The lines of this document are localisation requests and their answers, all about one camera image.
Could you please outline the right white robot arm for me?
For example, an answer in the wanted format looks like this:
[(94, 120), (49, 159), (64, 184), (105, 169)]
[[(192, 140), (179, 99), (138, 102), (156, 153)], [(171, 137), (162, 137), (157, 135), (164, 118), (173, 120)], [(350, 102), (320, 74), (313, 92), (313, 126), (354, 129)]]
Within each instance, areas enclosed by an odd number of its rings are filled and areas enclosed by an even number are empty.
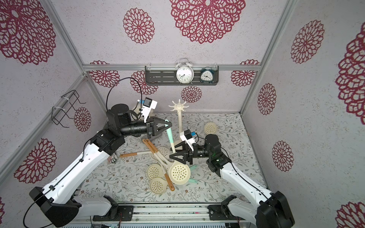
[(207, 135), (203, 145), (195, 142), (196, 137), (181, 136), (179, 144), (172, 144), (170, 158), (183, 164), (192, 164), (194, 158), (207, 158), (210, 171), (239, 190), (248, 202), (236, 196), (222, 201), (221, 211), (226, 217), (240, 217), (258, 228), (292, 228), (295, 225), (283, 193), (273, 193), (243, 173), (222, 148), (217, 135)]

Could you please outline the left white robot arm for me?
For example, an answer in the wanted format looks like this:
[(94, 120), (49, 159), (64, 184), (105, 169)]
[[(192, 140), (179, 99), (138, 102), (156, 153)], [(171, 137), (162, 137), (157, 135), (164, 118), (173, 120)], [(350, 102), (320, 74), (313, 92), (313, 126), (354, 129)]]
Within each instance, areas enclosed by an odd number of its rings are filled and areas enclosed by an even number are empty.
[(83, 199), (74, 197), (74, 192), (96, 167), (125, 143), (127, 136), (146, 135), (151, 138), (172, 127), (171, 122), (158, 117), (133, 121), (131, 116), (135, 112), (126, 104), (114, 105), (107, 110), (106, 115), (108, 122), (104, 129), (87, 140), (81, 155), (49, 184), (35, 187), (29, 193), (34, 203), (57, 228), (79, 217), (120, 218), (119, 204), (110, 196)]

